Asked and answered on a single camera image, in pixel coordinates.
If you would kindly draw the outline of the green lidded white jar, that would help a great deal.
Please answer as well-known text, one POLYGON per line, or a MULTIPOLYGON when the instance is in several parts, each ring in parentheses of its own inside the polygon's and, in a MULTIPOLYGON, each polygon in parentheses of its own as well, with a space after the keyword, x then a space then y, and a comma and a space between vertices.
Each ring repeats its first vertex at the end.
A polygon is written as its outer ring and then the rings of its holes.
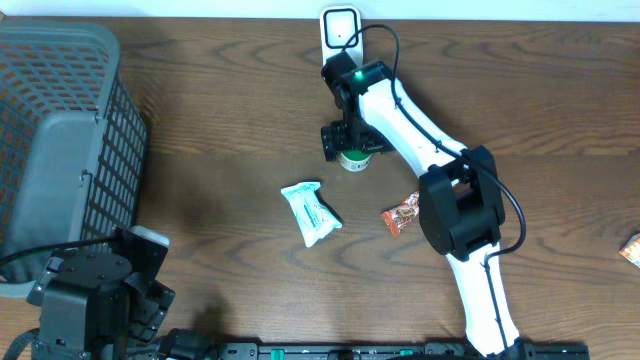
POLYGON ((372 154, 365 154, 360 150, 350 150, 341 152, 338 161, 347 171, 360 172, 368 167, 372 157, 372 154))

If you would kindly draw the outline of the red Top chocolate bar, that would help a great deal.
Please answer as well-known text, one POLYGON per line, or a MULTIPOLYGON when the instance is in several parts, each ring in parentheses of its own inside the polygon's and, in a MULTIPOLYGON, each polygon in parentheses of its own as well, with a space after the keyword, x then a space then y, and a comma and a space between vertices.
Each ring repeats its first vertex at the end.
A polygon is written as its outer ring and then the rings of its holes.
POLYGON ((384 211, 381 218, 394 236, 398 236, 419 214, 419 192, 411 193, 399 205, 384 211))

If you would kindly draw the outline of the orange small carton box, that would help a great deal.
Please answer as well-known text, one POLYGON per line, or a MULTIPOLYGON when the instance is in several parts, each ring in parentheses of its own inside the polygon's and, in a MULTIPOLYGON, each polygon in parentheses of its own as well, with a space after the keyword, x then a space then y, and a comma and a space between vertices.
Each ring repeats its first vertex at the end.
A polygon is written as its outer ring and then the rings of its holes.
POLYGON ((640 234, 633 235, 619 250, 619 254, 637 268, 640 267, 640 234))

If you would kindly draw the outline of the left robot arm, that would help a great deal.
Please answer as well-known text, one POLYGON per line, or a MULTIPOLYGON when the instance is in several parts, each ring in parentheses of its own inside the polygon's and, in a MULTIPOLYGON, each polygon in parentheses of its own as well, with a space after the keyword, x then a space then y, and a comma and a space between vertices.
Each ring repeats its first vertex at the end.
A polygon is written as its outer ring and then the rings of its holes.
POLYGON ((175 292, 157 275, 169 238, 134 226, 93 243, 54 251, 29 294, 41 310, 33 359, 124 359, 165 320, 175 292))

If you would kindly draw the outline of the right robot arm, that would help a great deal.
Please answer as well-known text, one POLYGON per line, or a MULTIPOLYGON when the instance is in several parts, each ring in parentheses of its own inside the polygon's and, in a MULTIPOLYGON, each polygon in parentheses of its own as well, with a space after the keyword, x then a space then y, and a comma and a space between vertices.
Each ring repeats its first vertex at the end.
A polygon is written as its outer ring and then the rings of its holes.
POLYGON ((499 270, 503 202, 494 157, 436 126, 381 61, 356 65, 345 53, 326 60, 321 76, 343 118, 322 128, 327 160, 351 150, 393 149, 419 181, 418 217, 432 248, 449 262, 463 303, 466 337, 483 356, 507 352, 519 337, 499 270))

